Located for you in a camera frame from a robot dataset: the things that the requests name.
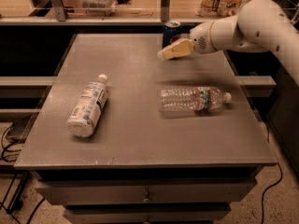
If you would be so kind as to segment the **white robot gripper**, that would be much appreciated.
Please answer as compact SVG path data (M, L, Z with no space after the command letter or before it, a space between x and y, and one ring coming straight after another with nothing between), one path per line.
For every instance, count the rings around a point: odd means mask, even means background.
M162 61L171 60L190 55L194 50L201 54L216 52L211 29L213 21L203 22L190 30L189 38L180 38L158 52L158 58Z

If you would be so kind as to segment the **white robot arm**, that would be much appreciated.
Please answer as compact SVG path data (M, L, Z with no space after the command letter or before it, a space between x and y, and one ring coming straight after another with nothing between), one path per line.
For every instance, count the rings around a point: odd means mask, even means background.
M203 22L158 52L161 60L219 50L271 52L299 85L299 32L272 0L252 0L238 14Z

